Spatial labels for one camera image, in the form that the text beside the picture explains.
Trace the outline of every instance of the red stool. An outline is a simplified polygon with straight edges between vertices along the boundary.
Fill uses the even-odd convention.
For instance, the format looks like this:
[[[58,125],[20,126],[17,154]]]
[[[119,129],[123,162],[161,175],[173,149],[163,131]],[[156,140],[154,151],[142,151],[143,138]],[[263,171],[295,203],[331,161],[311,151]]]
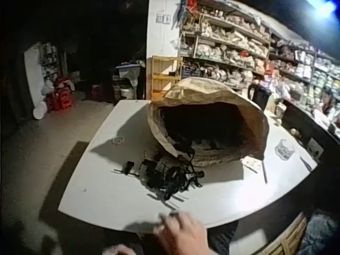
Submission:
[[[60,110],[60,105],[59,105],[59,102],[58,102],[58,95],[56,93],[51,92],[51,93],[47,94],[45,101],[46,101],[46,104],[47,104],[47,110],[49,112]]]
[[[61,109],[68,109],[73,106],[71,92],[69,88],[63,88],[58,91],[59,93],[59,104]]]

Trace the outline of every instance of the concrete floor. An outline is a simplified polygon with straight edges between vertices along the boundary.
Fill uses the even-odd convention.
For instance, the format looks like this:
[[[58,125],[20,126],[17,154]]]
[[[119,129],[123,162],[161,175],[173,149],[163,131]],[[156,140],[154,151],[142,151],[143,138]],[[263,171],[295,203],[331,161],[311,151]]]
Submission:
[[[79,101],[61,113],[31,121],[2,144],[2,227],[13,254],[101,254],[104,231],[57,211],[66,185],[113,106]],[[231,255],[251,254],[298,215],[285,196],[240,220]]]

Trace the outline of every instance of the black object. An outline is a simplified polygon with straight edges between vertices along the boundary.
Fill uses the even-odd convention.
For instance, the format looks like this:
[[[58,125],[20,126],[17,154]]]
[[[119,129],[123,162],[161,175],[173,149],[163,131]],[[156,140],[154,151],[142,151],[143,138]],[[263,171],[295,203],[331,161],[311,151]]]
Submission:
[[[124,166],[124,168],[122,170],[115,169],[115,171],[123,173],[125,175],[131,174],[133,176],[139,177],[139,174],[130,173],[133,167],[134,167],[134,162],[128,161],[128,162],[126,162],[126,164],[125,164],[125,166]]]
[[[267,179],[267,172],[266,172],[266,168],[265,168],[265,162],[262,161],[262,170],[263,170],[263,177],[265,178],[265,183],[268,183],[268,179]]]
[[[191,183],[194,183],[197,187],[202,187],[198,182],[198,178],[205,176],[203,171],[195,172],[191,160],[186,159],[184,156],[179,155],[177,157],[179,166],[173,166],[165,171],[164,166],[162,171],[156,169],[157,163],[161,160],[163,154],[158,152],[153,160],[145,159],[142,165],[146,166],[147,186],[152,189],[158,189],[163,192],[163,199],[169,200],[170,197],[179,192],[185,191],[189,188]]]
[[[125,164],[125,166],[122,170],[123,174],[128,175],[130,173],[130,171],[132,170],[133,166],[134,166],[134,162],[132,162],[132,161],[126,162],[126,164]]]
[[[306,166],[307,170],[312,172],[312,167],[300,156],[301,161],[304,163]]]
[[[252,98],[250,98],[251,90],[254,90]],[[248,98],[257,104],[262,109],[262,111],[266,109],[270,95],[271,91],[261,85],[251,84],[248,87]]]

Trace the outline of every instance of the blue light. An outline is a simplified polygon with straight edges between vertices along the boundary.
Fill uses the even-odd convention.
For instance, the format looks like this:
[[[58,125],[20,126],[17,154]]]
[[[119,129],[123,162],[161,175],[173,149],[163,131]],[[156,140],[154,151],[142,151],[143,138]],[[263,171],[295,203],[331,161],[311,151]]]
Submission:
[[[328,1],[327,3],[322,4],[322,6],[318,8],[318,14],[323,18],[327,18],[330,16],[332,12],[335,11],[335,9],[336,9],[335,3],[333,3],[332,1]]]

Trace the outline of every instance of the brown paper bag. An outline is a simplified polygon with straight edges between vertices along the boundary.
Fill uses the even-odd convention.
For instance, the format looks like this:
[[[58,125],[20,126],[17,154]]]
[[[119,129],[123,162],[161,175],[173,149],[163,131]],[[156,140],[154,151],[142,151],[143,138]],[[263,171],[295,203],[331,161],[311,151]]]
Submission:
[[[195,150],[194,166],[252,156],[263,160],[269,125],[263,111],[221,82],[181,80],[159,101],[152,101],[148,122],[158,142],[173,156],[179,142]]]

